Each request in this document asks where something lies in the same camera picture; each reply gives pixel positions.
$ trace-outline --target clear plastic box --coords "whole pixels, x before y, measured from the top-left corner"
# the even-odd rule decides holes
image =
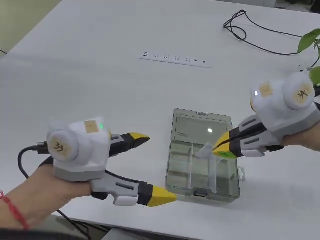
[[[196,157],[232,128],[229,116],[175,109],[166,188],[175,194],[233,202],[240,197],[236,159]]]

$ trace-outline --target tan sticker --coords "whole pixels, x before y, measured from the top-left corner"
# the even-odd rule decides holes
[[[57,154],[60,154],[67,158],[72,151],[72,148],[65,142],[61,142],[56,137],[53,137],[52,140],[48,143],[48,148],[51,151],[55,151]]]
[[[96,121],[84,121],[84,125],[87,134],[94,134],[99,132]]]
[[[309,95],[312,93],[313,86],[310,84],[303,83],[293,94],[293,99],[297,104],[303,105],[307,100]]]
[[[272,87],[270,86],[270,83],[268,81],[262,83],[259,87],[259,90],[260,90],[261,96],[263,98],[266,98],[266,97],[272,95],[272,93],[274,92],[274,90],[272,89]]]

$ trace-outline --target white tabletop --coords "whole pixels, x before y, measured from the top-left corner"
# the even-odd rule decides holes
[[[6,193],[24,178],[17,155],[46,138],[48,122],[104,116],[113,133],[139,132],[151,141],[112,158],[107,168],[164,186],[175,108],[253,114],[251,83],[285,78],[310,66],[317,52],[278,56],[237,41],[223,23],[245,9],[257,23],[303,35],[320,15],[209,0],[64,0],[0,60],[0,181]],[[243,23],[248,40],[295,52],[299,39]],[[144,51],[206,59],[212,69],[135,59]],[[45,158],[27,153],[32,173]],[[319,237],[320,155],[286,147],[245,167],[241,197],[231,204],[177,201],[119,207],[83,197],[62,210],[70,218],[197,239]]]

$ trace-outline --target hand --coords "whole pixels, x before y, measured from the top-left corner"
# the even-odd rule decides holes
[[[306,131],[284,137],[281,144],[282,146],[301,145],[307,149],[320,152],[320,123]]]
[[[34,227],[72,199],[90,194],[89,182],[67,182],[58,179],[53,175],[53,166],[44,165],[6,196],[18,208],[28,224]]]

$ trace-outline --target red bracelet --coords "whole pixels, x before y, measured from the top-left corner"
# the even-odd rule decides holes
[[[26,219],[22,216],[22,214],[19,212],[18,208],[16,208],[16,206],[10,201],[9,198],[7,198],[4,194],[3,191],[0,191],[0,200],[3,199],[3,201],[9,205],[9,209],[10,212],[12,213],[12,215],[14,216],[14,218],[21,223],[21,225],[23,226],[23,228],[25,230],[29,229],[29,225],[26,221]]]

